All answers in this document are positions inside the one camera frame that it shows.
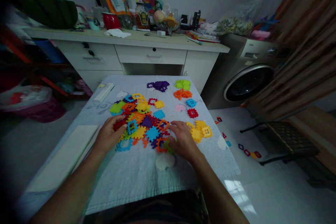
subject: brown curtain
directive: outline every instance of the brown curtain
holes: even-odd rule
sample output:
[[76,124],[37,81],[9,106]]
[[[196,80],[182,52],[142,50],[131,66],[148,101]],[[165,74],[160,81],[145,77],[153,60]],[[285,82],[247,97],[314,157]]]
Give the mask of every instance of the brown curtain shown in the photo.
[[336,90],[336,0],[283,0],[273,41],[296,49],[274,79],[250,99],[276,120]]

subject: left hand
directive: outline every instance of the left hand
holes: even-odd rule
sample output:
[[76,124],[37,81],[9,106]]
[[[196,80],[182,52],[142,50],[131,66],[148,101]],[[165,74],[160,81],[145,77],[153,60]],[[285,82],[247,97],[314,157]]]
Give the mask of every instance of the left hand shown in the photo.
[[106,120],[103,127],[100,129],[96,141],[92,147],[92,152],[106,155],[118,143],[119,138],[124,133],[127,124],[121,126],[117,131],[114,131],[113,125],[124,119],[124,115],[116,115]]

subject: white desk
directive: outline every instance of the white desk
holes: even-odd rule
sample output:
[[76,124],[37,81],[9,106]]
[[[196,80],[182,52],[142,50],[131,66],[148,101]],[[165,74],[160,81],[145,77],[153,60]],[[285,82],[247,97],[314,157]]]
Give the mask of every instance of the white desk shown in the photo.
[[180,75],[189,76],[201,93],[219,53],[230,50],[216,43],[198,45],[183,34],[159,38],[144,36],[142,31],[125,30],[132,35],[121,39],[105,36],[105,30],[72,32],[27,28],[25,31],[33,38],[53,40],[93,91],[108,75],[130,74],[125,63],[143,63],[181,65]]

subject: chair leg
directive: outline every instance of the chair leg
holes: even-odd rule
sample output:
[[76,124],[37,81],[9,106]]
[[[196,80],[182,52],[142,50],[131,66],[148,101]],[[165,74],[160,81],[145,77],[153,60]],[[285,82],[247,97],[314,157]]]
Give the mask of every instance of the chair leg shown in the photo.
[[278,160],[285,160],[285,159],[290,159],[291,155],[285,155],[285,156],[280,156],[280,157],[274,157],[274,158],[271,158],[271,159],[268,159],[266,161],[261,161],[259,162],[260,165],[265,165],[267,163],[271,163],[271,162],[274,162],[274,161],[278,161]]
[[254,126],[252,126],[252,127],[250,127],[250,128],[244,129],[244,130],[239,131],[239,132],[240,132],[240,133],[244,133],[244,132],[246,132],[246,131],[253,130],[254,128],[257,128],[258,126],[260,126],[260,125],[262,125],[262,124],[265,124],[265,123],[264,123],[264,122],[262,122],[262,123],[260,122],[260,123],[254,125]]

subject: glass jar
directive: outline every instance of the glass jar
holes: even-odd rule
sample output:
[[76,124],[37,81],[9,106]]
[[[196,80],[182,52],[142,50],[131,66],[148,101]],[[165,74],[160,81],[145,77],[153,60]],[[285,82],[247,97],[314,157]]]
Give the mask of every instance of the glass jar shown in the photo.
[[149,29],[150,21],[149,21],[149,12],[143,3],[136,3],[136,25],[138,29]]

